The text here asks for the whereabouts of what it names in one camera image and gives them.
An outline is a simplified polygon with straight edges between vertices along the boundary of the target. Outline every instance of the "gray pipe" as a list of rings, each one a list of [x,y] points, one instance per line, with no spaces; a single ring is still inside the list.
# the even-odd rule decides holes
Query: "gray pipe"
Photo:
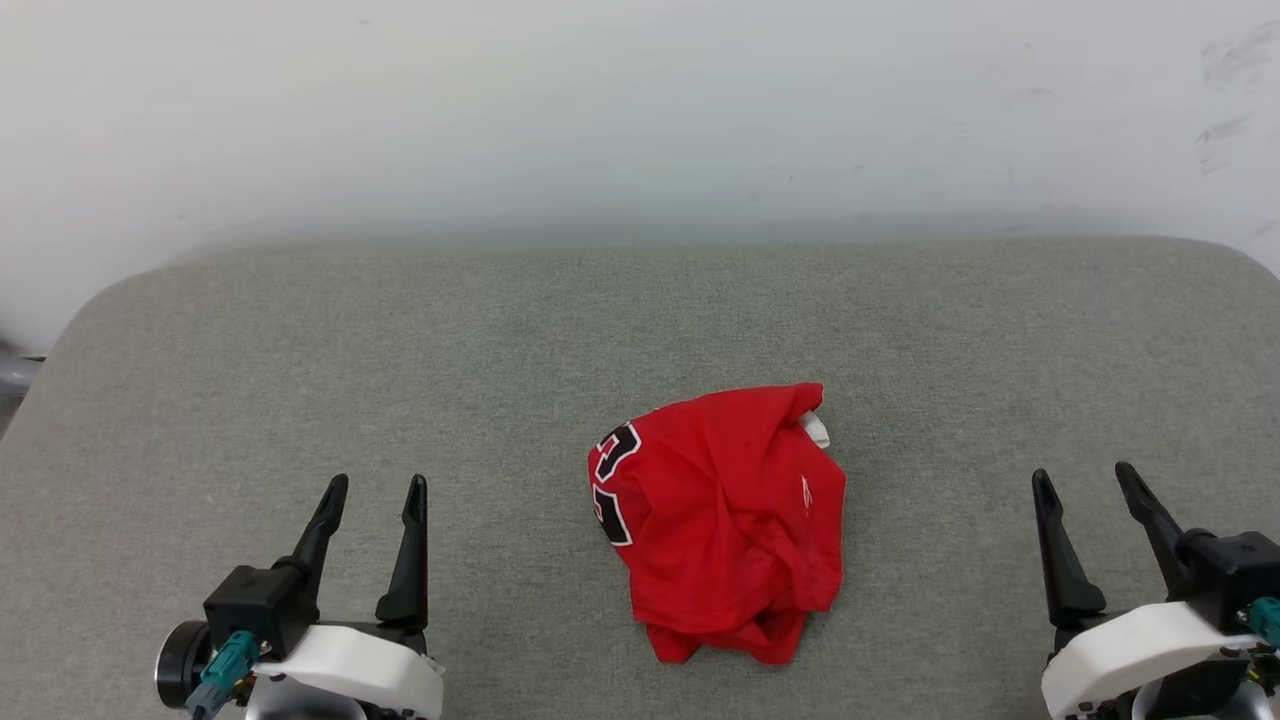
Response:
[[[0,396],[27,395],[31,383],[36,382],[38,370],[40,363],[35,360],[0,354]]]

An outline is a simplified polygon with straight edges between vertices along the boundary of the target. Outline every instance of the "red fabric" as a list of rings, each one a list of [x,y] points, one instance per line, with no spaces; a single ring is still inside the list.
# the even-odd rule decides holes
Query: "red fabric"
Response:
[[[617,432],[588,455],[593,495],[625,524],[614,546],[658,660],[710,644],[785,664],[806,614],[831,607],[845,474],[797,424],[820,404],[818,383],[719,392],[632,420],[639,447],[603,479]]]

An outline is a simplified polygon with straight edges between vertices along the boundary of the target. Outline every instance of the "teal cable connector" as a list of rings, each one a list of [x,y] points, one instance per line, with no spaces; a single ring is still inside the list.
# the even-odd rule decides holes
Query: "teal cable connector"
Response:
[[[187,698],[187,712],[192,720],[214,720],[230,700],[236,683],[247,678],[261,657],[252,633],[232,633],[200,674],[200,687]]]
[[[1280,647],[1280,600],[1260,597],[1249,606],[1249,629],[1271,647]]]

